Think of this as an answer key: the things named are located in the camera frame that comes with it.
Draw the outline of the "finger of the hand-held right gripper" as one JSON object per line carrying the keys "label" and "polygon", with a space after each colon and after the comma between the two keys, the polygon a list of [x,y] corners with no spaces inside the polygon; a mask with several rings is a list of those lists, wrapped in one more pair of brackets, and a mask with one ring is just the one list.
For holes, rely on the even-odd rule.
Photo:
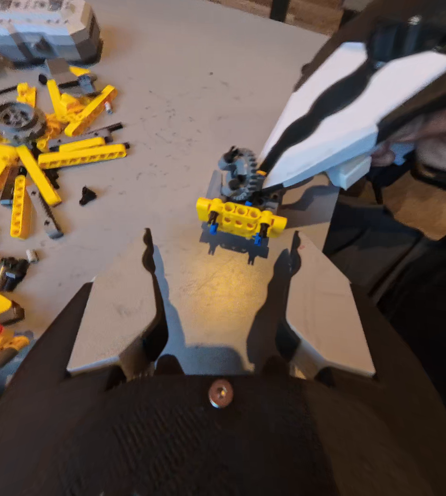
{"label": "finger of the hand-held right gripper", "polygon": [[293,91],[259,155],[268,158],[284,131],[305,116],[319,97],[339,81],[350,77],[367,60],[363,42],[344,42],[320,63]]}
{"label": "finger of the hand-held right gripper", "polygon": [[372,63],[325,91],[286,128],[271,154],[264,190],[289,189],[375,148],[381,120],[446,72],[446,55],[431,51]]}

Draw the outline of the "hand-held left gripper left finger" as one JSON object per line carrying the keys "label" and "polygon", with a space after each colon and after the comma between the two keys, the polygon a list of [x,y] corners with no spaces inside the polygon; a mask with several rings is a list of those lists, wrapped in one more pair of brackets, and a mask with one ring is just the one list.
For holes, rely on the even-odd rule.
{"label": "hand-held left gripper left finger", "polygon": [[151,229],[92,281],[67,371],[119,367],[127,380],[148,372],[168,329],[154,261]]}

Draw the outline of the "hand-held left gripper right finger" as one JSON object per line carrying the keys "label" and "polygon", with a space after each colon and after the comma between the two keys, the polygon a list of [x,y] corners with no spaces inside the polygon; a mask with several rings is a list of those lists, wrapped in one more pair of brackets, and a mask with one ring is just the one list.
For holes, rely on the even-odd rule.
{"label": "hand-held left gripper right finger", "polygon": [[307,236],[295,231],[290,280],[276,347],[292,374],[313,379],[333,367],[365,377],[375,366],[349,280]]}

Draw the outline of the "yellow grey brick gear assembly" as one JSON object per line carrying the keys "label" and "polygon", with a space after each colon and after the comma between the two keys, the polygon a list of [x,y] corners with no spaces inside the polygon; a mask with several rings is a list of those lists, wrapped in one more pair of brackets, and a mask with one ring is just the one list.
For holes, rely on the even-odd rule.
{"label": "yellow grey brick gear assembly", "polygon": [[227,233],[257,246],[279,237],[288,224],[278,214],[283,194],[264,192],[266,177],[254,152],[232,146],[219,159],[207,195],[196,201],[198,219],[212,235]]}

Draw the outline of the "light grey desk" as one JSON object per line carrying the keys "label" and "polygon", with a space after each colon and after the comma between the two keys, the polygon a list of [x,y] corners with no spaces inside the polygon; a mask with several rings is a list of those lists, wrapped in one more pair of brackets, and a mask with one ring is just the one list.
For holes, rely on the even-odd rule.
{"label": "light grey desk", "polygon": [[[37,264],[10,298],[26,311],[15,326],[40,336],[77,290],[107,269],[150,228],[156,275],[170,340],[165,350],[189,373],[253,371],[247,338],[270,324],[276,300],[255,320],[287,266],[294,231],[324,245],[338,189],[326,176],[293,189],[292,227],[268,250],[228,250],[223,234],[204,234],[195,204],[205,196],[221,154],[232,145],[260,152],[302,65],[327,36],[206,1],[90,1],[102,28],[94,66],[100,85],[117,88],[115,139],[128,156],[59,173],[62,203],[53,209],[64,237],[50,240],[33,211],[32,234],[9,234],[10,210],[0,206],[0,252]],[[80,206],[82,188],[96,200]]]}

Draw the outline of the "person's right hand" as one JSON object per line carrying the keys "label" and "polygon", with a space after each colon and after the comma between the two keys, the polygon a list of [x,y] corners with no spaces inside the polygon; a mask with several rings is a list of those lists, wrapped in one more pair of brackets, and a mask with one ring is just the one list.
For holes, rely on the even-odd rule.
{"label": "person's right hand", "polygon": [[421,115],[390,135],[372,154],[372,167],[394,163],[392,146],[414,145],[416,158],[425,166],[446,172],[446,109]]}

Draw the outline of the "person's legs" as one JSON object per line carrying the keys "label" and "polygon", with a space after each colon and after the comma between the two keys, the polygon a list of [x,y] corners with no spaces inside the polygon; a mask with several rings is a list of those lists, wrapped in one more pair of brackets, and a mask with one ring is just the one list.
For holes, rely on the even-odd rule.
{"label": "person's legs", "polygon": [[340,195],[323,253],[367,292],[446,408],[446,235],[431,240],[385,206]]}

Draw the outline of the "yellow brick beam with holes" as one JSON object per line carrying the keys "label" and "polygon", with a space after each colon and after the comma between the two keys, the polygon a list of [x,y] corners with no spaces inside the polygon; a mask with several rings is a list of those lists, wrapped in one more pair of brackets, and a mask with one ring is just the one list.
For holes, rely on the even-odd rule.
{"label": "yellow brick beam with holes", "polygon": [[16,239],[28,239],[32,220],[32,202],[27,192],[27,178],[17,175],[14,182],[10,235]]}

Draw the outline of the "short yellow brick beam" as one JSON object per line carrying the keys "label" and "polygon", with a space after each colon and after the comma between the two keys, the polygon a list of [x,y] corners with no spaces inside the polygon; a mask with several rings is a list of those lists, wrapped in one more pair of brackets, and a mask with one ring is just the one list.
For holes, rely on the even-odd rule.
{"label": "short yellow brick beam", "polygon": [[78,150],[89,149],[106,145],[106,139],[102,136],[96,136],[83,140],[73,141],[59,146],[59,152],[73,152]]}

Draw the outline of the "grey toy wheel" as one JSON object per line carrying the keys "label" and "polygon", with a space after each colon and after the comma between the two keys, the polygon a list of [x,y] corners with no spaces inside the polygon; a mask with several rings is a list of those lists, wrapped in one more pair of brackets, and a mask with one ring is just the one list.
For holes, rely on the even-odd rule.
{"label": "grey toy wheel", "polygon": [[18,101],[0,104],[0,135],[11,146],[28,145],[45,135],[47,121],[38,108]]}

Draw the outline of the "grey motor block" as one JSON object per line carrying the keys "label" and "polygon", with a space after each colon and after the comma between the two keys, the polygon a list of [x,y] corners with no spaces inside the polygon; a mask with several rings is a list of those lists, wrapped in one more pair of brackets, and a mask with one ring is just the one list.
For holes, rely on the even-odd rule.
{"label": "grey motor block", "polygon": [[15,65],[101,58],[101,28],[86,1],[0,1],[0,55]]}

